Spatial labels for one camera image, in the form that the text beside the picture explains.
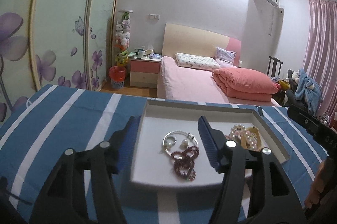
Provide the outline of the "person's right hand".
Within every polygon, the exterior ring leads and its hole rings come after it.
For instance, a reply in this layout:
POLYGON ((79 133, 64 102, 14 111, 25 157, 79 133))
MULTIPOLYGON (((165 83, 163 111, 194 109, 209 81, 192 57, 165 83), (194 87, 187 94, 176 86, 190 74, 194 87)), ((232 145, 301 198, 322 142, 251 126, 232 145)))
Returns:
POLYGON ((323 162, 320 163, 318 172, 316 173, 315 179, 311 184, 310 191, 307 198, 304 201, 306 208, 312 208, 313 205, 317 205, 320 200, 320 194, 323 192, 324 188, 330 181, 335 164, 334 160, 327 157, 323 162))

